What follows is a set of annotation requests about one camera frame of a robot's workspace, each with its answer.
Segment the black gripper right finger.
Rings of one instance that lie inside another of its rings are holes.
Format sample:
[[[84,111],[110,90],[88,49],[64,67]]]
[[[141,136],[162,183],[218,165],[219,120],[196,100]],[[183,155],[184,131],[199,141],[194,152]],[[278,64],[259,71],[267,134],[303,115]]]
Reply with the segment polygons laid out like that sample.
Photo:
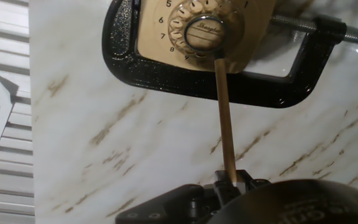
[[[246,170],[236,170],[236,174],[238,181],[244,183],[246,191],[271,184],[271,182],[266,179],[254,179]]]

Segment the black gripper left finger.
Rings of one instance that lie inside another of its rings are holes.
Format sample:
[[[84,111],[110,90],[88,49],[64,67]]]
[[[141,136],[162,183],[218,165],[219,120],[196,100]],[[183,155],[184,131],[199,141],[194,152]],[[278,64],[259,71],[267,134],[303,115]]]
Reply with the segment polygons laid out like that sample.
[[[118,214],[116,224],[208,223],[240,191],[224,171],[209,185],[186,184]]]

